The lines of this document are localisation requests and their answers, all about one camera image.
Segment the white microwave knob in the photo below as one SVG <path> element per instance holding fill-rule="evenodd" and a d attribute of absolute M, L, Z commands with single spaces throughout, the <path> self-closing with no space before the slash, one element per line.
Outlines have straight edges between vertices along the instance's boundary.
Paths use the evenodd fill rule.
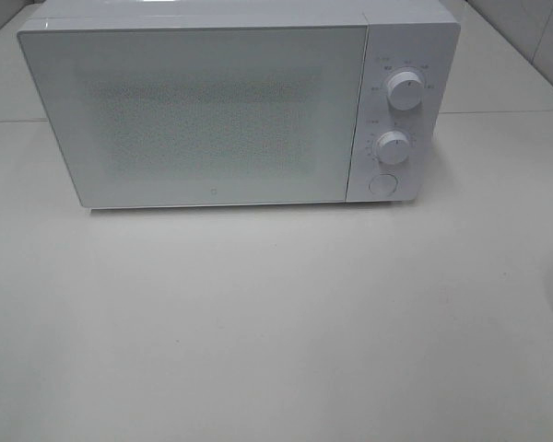
<path fill-rule="evenodd" d="M 397 111 L 410 111 L 422 101 L 425 78 L 417 69 L 405 67 L 392 72 L 384 85 L 389 105 Z"/>
<path fill-rule="evenodd" d="M 399 165 L 410 154 L 411 142 L 401 131 L 393 130 L 383 134 L 375 144 L 377 159 L 389 166 Z"/>

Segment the white microwave door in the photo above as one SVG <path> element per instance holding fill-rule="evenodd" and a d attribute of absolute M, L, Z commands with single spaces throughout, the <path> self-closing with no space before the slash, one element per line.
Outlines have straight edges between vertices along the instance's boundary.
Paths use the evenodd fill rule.
<path fill-rule="evenodd" d="M 346 197 L 363 27 L 22 32 L 90 209 Z"/>

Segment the white microwave oven body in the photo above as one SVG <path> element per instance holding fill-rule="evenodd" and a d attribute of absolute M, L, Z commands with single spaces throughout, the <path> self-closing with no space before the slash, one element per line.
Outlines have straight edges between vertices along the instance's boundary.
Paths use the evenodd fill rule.
<path fill-rule="evenodd" d="M 335 27 L 363 27 L 367 32 L 347 192 L 341 202 L 307 204 L 411 201 L 422 182 L 461 30 L 459 22 L 440 2 L 47 1 L 25 22 L 17 38 L 26 31 Z M 392 72 L 405 67 L 415 68 L 424 76 L 425 88 L 417 107 L 400 111 L 389 105 L 384 83 Z M 411 148 L 407 160 L 389 166 L 377 159 L 375 144 L 393 130 L 405 133 Z M 397 189 L 388 198 L 377 198 L 369 184 L 384 173 L 397 177 Z"/>

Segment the upper white microwave knob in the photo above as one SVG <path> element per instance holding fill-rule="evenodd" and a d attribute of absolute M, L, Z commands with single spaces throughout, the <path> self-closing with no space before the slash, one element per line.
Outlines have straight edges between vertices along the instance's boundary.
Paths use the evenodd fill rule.
<path fill-rule="evenodd" d="M 397 111 L 410 111 L 422 101 L 425 78 L 417 69 L 405 67 L 392 72 L 384 85 L 389 105 Z"/>

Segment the lower white microwave knob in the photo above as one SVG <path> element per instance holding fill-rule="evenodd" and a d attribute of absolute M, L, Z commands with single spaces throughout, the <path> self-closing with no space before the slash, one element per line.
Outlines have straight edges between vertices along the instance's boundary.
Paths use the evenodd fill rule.
<path fill-rule="evenodd" d="M 399 165 L 410 154 L 411 142 L 401 131 L 393 130 L 383 134 L 375 144 L 377 159 L 389 166 Z"/>

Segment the round white door button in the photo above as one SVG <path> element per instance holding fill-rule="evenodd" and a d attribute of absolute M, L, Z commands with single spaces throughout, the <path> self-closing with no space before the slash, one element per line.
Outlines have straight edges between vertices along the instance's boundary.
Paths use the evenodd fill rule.
<path fill-rule="evenodd" d="M 397 189 L 398 179 L 396 176 L 388 173 L 375 176 L 370 184 L 370 192 L 377 198 L 388 198 L 394 194 Z"/>

